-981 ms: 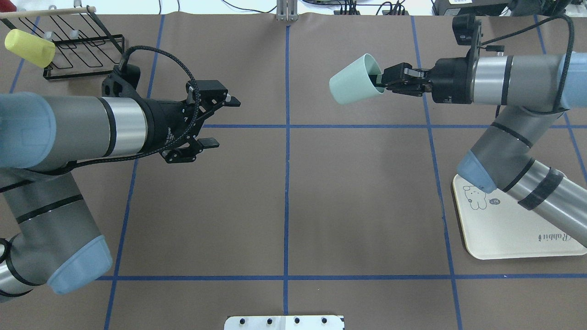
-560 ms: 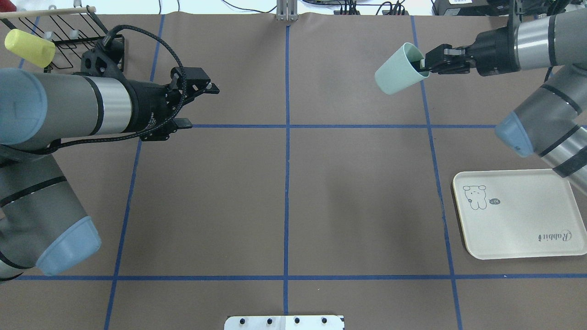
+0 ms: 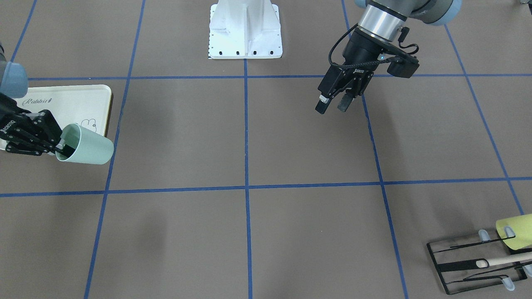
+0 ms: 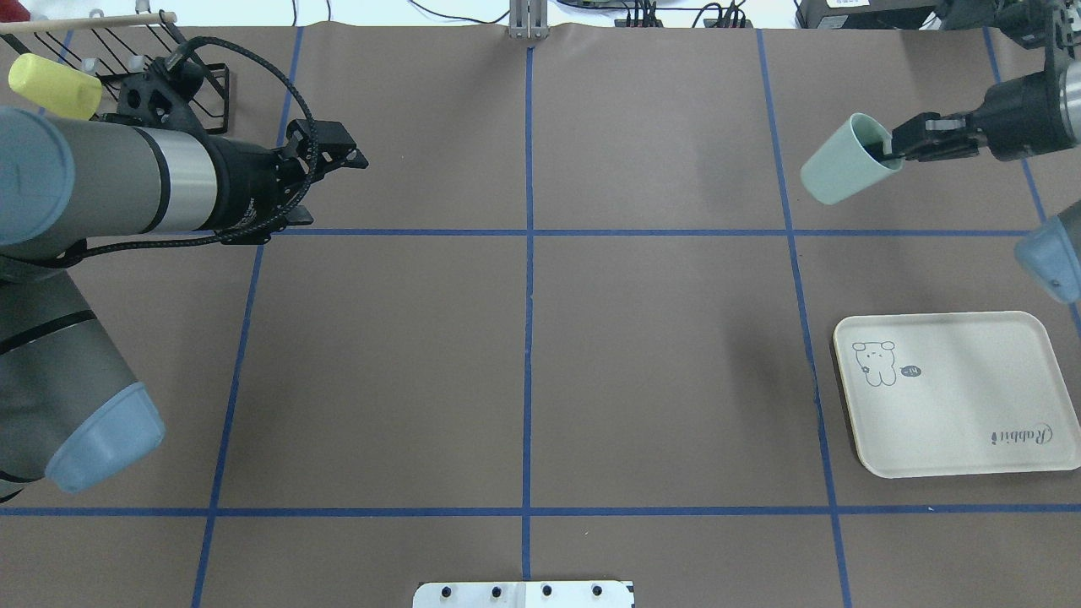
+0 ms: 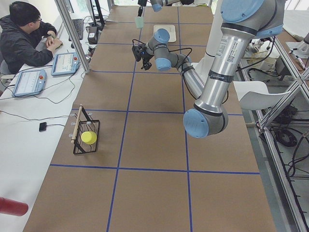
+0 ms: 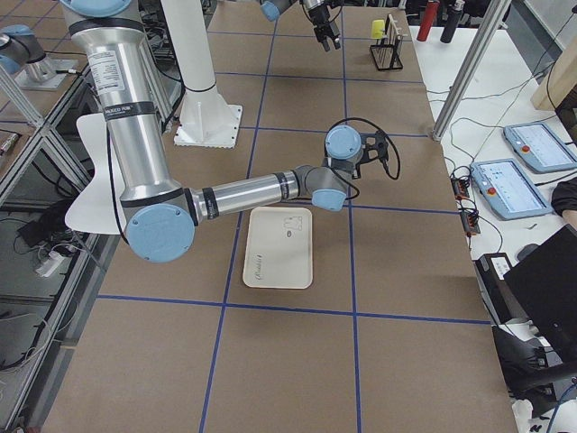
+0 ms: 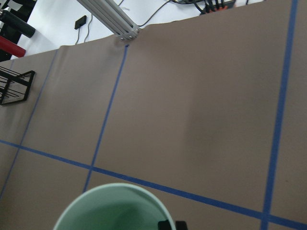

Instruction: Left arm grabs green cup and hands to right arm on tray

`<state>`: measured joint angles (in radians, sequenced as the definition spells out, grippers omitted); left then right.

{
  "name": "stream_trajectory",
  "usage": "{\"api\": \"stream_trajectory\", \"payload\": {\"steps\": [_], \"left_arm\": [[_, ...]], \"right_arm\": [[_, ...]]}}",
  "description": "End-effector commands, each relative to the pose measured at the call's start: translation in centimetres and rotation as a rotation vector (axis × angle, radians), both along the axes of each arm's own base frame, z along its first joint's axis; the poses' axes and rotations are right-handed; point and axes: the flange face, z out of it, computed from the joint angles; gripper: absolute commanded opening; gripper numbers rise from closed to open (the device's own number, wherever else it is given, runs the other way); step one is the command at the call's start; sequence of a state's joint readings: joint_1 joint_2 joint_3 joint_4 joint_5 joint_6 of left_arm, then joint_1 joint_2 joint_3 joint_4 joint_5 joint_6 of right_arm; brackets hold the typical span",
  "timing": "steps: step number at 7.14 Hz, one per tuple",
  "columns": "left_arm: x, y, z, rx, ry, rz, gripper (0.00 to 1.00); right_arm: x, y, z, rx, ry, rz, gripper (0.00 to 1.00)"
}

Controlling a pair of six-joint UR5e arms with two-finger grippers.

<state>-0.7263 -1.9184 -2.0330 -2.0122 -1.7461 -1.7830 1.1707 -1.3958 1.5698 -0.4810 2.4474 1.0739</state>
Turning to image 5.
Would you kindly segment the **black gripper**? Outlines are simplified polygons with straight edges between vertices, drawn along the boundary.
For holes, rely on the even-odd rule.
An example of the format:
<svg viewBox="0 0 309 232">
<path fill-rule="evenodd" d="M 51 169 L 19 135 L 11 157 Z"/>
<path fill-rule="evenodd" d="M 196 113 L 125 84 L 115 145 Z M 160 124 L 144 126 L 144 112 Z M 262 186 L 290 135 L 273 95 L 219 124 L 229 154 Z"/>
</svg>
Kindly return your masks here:
<svg viewBox="0 0 309 232">
<path fill-rule="evenodd" d="M 143 7 L 147 5 L 147 0 L 138 0 L 138 5 L 140 6 L 138 9 L 138 17 L 141 17 L 143 13 Z"/>
<path fill-rule="evenodd" d="M 152 66 L 150 60 L 153 55 L 150 55 L 146 50 L 141 51 L 141 58 L 142 58 L 142 67 L 143 70 L 149 70 Z"/>
</svg>

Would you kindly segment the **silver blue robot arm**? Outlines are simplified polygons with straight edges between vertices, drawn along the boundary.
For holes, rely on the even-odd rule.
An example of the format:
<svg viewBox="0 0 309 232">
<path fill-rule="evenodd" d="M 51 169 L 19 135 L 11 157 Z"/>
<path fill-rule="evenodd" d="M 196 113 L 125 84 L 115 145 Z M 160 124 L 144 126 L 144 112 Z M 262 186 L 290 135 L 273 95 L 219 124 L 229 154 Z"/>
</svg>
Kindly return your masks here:
<svg viewBox="0 0 309 232">
<path fill-rule="evenodd" d="M 142 47 L 141 57 L 151 58 L 161 72 L 176 68 L 195 98 L 194 107 L 184 113 L 185 131 L 194 138 L 222 132 L 228 125 L 223 100 L 250 40 L 274 37 L 283 27 L 283 0 L 224 0 L 220 8 L 223 33 L 208 77 L 203 81 L 188 56 L 169 50 L 169 33 L 159 29 Z"/>
<path fill-rule="evenodd" d="M 171 6 L 172 4 L 177 2 L 180 2 L 184 5 L 190 5 L 194 3 L 194 0 L 138 0 L 138 17 L 142 16 L 143 8 L 146 7 L 148 2 L 150 2 L 154 12 L 159 12 L 164 6 Z"/>
</svg>

